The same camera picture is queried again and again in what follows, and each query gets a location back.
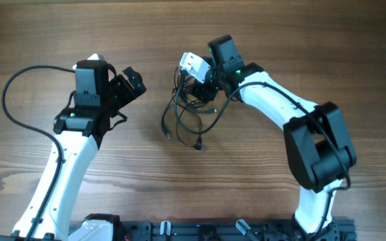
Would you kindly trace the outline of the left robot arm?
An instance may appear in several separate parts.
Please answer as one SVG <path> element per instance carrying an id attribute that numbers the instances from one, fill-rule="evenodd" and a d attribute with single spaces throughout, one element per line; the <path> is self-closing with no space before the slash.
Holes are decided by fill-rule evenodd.
<path id="1" fill-rule="evenodd" d="M 121 74 L 104 60 L 81 60 L 72 70 L 76 88 L 67 105 L 54 119 L 52 133 L 14 119 L 2 102 L 3 112 L 13 123 L 52 140 L 52 149 L 37 189 L 10 235 L 0 240 L 124 240 L 120 218 L 91 214 L 77 230 L 70 231 L 72 210 L 85 172 L 100 149 L 104 135 L 114 129 L 110 120 L 127 117 L 120 109 L 146 92 L 142 76 L 127 67 Z"/>

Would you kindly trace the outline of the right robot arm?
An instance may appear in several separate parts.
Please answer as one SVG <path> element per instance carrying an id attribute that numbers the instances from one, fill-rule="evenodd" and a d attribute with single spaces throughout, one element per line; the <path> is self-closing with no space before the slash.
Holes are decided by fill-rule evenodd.
<path id="1" fill-rule="evenodd" d="M 185 52 L 179 62 L 182 73 L 196 80 L 191 95 L 209 102 L 223 90 L 229 100 L 256 108 L 282 130 L 288 166 L 300 185 L 292 233 L 300 233 L 303 240 L 326 238 L 334 196 L 350 188 L 349 169 L 357 162 L 339 107 L 305 100 L 261 66 L 245 64 L 230 35 L 207 45 L 209 57 Z"/>

